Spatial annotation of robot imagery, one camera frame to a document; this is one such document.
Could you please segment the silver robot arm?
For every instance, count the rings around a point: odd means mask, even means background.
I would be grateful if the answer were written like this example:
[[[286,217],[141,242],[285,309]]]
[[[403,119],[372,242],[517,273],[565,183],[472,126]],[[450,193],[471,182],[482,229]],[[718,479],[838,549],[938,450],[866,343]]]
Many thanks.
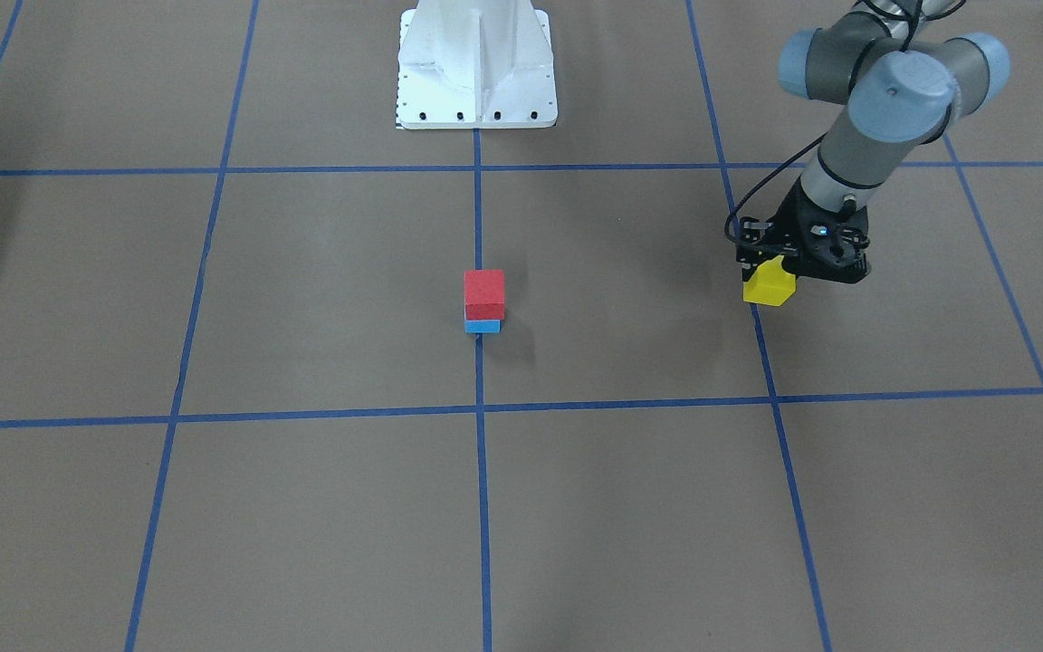
[[[856,283],[869,273],[866,207],[918,146],[933,143],[1005,88],[1005,44],[986,33],[919,41],[953,8],[924,1],[922,15],[890,1],[857,1],[828,28],[790,37],[778,62],[783,90],[840,106],[762,232],[756,264],[778,260],[796,277]]]

